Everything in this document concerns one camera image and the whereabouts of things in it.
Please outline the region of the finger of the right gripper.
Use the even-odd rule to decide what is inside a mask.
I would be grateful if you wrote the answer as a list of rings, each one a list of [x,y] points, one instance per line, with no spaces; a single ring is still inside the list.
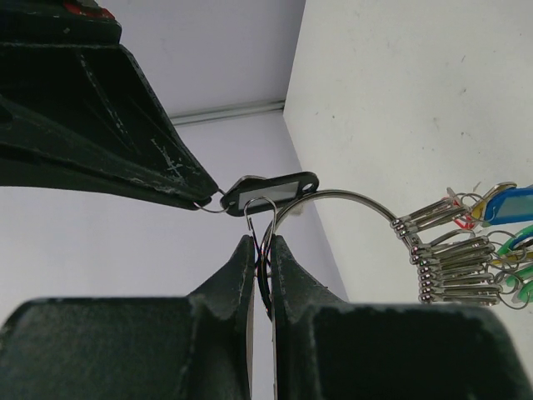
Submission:
[[[1,184],[187,210],[218,189],[120,44],[2,44]]]

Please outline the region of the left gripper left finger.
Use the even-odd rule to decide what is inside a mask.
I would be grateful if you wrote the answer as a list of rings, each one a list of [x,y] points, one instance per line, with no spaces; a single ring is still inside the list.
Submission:
[[[248,399],[255,249],[184,297],[56,297],[1,329],[4,399]]]

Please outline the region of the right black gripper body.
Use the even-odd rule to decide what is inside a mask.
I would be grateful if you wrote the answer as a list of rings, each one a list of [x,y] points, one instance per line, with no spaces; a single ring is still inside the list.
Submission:
[[[117,44],[122,27],[96,1],[2,1],[1,40]]]

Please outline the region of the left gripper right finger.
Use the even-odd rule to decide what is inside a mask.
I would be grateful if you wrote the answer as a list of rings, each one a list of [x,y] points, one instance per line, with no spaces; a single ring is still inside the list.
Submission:
[[[283,237],[271,249],[277,398],[522,398],[523,367],[492,312],[344,302]]]

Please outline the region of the key with black tag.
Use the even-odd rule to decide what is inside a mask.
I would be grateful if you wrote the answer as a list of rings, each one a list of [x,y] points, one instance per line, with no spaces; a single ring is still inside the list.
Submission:
[[[297,172],[277,177],[246,175],[239,178],[222,195],[220,209],[210,210],[195,203],[208,213],[225,213],[240,218],[282,208],[319,188],[319,178],[313,172]]]

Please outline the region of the large keyring with coloured keys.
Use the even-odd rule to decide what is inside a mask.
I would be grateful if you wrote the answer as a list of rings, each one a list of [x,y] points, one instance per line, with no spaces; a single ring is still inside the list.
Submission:
[[[319,199],[338,198],[382,215],[409,252],[417,270],[421,303],[463,303],[521,310],[532,303],[532,189],[513,182],[496,184],[483,195],[484,222],[461,229],[458,210],[447,194],[438,201],[397,217],[380,203],[356,192],[321,190],[273,208],[273,218],[257,243],[256,274],[262,300],[271,307],[271,242],[294,208]]]

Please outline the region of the key with red tag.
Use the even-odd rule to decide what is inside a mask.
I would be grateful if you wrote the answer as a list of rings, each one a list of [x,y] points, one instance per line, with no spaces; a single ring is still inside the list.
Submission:
[[[474,229],[483,222],[486,200],[475,192],[456,192],[451,187],[446,189],[451,204],[458,210],[453,222],[461,229]]]

